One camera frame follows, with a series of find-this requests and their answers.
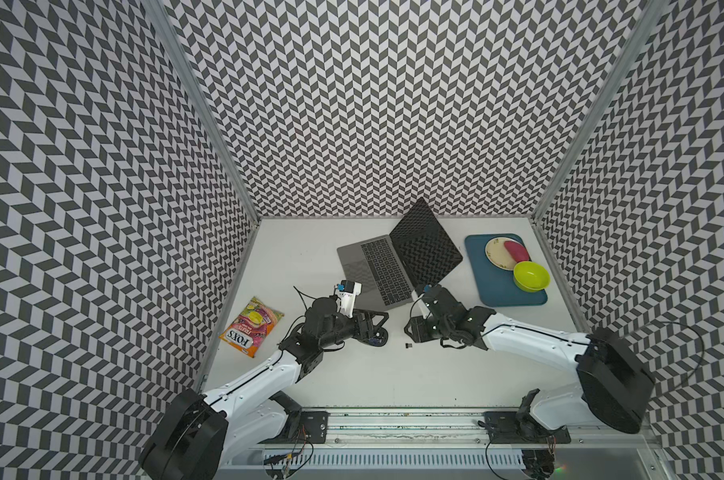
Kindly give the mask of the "grey laptop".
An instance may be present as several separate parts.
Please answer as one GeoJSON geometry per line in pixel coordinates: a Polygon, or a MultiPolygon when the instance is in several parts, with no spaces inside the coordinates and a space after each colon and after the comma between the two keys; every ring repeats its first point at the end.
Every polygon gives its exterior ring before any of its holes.
{"type": "Polygon", "coordinates": [[[425,199],[418,199],[387,235],[341,246],[347,280],[362,285],[357,309],[388,311],[445,279],[462,261],[425,199]]]}

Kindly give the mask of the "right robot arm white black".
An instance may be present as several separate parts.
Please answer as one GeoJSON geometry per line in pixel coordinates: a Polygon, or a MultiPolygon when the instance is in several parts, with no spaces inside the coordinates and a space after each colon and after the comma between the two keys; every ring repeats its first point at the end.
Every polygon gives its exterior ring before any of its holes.
{"type": "Polygon", "coordinates": [[[617,332],[600,327],[570,333],[517,321],[489,307],[468,309],[441,285],[417,302],[425,311],[405,326],[416,343],[506,352],[568,373],[563,386],[534,388],[523,397],[511,421],[522,439],[536,441],[596,422],[625,434],[641,431],[656,379],[617,332]]]}

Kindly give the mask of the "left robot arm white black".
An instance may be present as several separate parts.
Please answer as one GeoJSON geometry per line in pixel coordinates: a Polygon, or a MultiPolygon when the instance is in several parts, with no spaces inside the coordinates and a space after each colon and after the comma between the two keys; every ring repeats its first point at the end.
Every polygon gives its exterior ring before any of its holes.
{"type": "Polygon", "coordinates": [[[237,379],[205,393],[186,389],[168,405],[139,466],[151,479],[212,479],[256,444],[278,437],[299,410],[284,391],[311,373],[334,345],[382,347],[388,313],[356,309],[351,298],[318,298],[277,351],[237,379]]]}

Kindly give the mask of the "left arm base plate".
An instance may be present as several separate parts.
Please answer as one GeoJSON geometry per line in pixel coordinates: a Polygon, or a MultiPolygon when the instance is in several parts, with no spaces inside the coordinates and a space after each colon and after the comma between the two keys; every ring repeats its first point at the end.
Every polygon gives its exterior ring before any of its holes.
{"type": "Polygon", "coordinates": [[[324,444],[327,438],[328,411],[301,411],[287,416],[287,421],[280,434],[273,438],[277,443],[309,441],[313,444],[324,444]]]}

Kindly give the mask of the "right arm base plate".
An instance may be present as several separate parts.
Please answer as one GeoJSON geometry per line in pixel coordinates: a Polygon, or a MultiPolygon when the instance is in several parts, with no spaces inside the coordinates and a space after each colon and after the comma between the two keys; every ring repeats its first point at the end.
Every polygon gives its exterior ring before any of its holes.
{"type": "Polygon", "coordinates": [[[559,445],[572,442],[566,427],[548,430],[530,415],[510,410],[486,411],[483,425],[494,443],[559,445]]]}

